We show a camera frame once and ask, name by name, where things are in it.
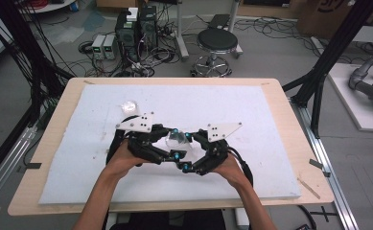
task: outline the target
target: wooden table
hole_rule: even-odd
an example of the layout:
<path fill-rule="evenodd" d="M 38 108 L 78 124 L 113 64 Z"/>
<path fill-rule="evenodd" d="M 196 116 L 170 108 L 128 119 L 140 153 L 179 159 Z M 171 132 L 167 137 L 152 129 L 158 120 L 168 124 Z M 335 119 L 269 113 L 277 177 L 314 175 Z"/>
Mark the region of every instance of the wooden table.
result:
<path fill-rule="evenodd" d="M 315 156 L 298 123 L 281 85 L 275 79 L 71 79 L 58 103 L 52 119 L 36 149 L 31 162 L 42 163 L 39 170 L 26 170 L 24 177 L 12 199 L 9 214 L 12 216 L 79 213 L 83 204 L 39 205 L 38 201 L 46 183 L 55 152 L 62 140 L 70 118 L 87 84 L 159 84 L 159 85 L 253 85 L 261 86 L 269 109 L 279 130 L 292 169 L 297 177 L 302 193 L 296 199 L 262 200 L 264 205 L 295 205 L 333 202 L 333 193 L 322 171 L 309 164 Z M 110 212 L 191 210 L 243 207 L 239 199 L 197 200 L 182 202 L 137 202 L 112 203 Z"/>

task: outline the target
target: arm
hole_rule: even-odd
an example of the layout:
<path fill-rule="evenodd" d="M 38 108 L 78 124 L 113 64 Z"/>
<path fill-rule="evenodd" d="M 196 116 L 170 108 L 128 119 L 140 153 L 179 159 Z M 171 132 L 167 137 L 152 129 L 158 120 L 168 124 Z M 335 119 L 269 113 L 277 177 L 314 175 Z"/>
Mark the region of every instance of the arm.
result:
<path fill-rule="evenodd" d="M 213 172 L 220 174 L 237 190 L 253 230 L 276 229 L 266 209 L 262 205 L 248 179 L 241 171 L 233 155 L 228 154 L 227 159 L 214 169 Z"/>
<path fill-rule="evenodd" d="M 73 229 L 102 229 L 105 214 L 118 181 L 132 167 L 146 162 L 146 160 L 134 157 L 128 150 L 128 140 L 124 140 L 100 173 Z"/>

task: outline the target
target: forearm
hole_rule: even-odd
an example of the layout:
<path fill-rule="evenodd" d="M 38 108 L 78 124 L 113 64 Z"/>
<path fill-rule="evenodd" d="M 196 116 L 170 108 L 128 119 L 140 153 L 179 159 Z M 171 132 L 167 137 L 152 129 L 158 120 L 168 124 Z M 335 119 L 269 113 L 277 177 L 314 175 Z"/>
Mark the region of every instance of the forearm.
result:
<path fill-rule="evenodd" d="M 105 171 L 100 174 L 73 229 L 102 229 L 118 181 L 117 176 Z"/>
<path fill-rule="evenodd" d="M 252 230 L 276 229 L 249 181 L 242 179 L 235 188 L 243 202 Z"/>

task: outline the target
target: person's left hand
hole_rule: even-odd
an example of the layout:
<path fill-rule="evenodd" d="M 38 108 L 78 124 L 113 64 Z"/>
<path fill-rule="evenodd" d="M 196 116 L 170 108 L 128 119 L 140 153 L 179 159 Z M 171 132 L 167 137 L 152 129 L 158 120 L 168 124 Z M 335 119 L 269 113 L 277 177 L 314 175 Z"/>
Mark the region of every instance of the person's left hand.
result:
<path fill-rule="evenodd" d="M 149 161 L 135 157 L 131 151 L 128 150 L 128 139 L 126 139 L 121 143 L 120 147 L 105 166 L 105 171 L 120 179 L 124 177 L 132 167 L 143 163 L 149 163 Z"/>

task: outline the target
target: stool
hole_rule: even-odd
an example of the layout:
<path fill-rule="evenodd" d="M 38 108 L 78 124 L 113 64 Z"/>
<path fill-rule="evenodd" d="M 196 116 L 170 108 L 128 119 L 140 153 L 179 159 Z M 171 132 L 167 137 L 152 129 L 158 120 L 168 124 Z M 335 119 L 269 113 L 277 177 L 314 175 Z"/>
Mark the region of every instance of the stool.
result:
<path fill-rule="evenodd" d="M 192 77 L 197 74 L 204 77 L 224 77 L 232 73 L 228 62 L 218 55 L 228 54 L 236 50 L 238 39 L 231 32 L 222 29 L 207 29 L 198 34 L 198 46 L 207 52 L 210 56 L 199 57 L 194 70 L 191 71 Z"/>

